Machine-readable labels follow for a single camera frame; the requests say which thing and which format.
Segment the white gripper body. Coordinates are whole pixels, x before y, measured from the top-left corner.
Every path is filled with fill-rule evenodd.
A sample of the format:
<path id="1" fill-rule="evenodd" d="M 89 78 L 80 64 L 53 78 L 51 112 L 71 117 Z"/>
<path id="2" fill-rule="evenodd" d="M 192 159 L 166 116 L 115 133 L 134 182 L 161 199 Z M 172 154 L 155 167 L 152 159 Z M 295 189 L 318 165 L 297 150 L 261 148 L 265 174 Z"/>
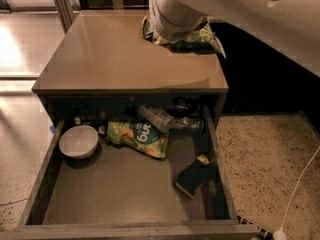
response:
<path id="1" fill-rule="evenodd" d="M 155 33 L 168 41 L 185 39 L 204 21 L 201 13 L 178 0 L 149 0 L 149 14 Z"/>

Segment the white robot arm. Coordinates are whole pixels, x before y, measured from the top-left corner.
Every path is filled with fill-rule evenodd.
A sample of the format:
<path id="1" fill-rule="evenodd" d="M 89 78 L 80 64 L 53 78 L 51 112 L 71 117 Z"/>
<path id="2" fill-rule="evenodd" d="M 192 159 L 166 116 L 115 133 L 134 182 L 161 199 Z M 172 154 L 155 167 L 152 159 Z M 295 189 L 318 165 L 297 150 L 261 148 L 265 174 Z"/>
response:
<path id="1" fill-rule="evenodd" d="M 157 32 L 195 28 L 202 16 L 236 26 L 320 76 L 320 0 L 149 0 Z"/>

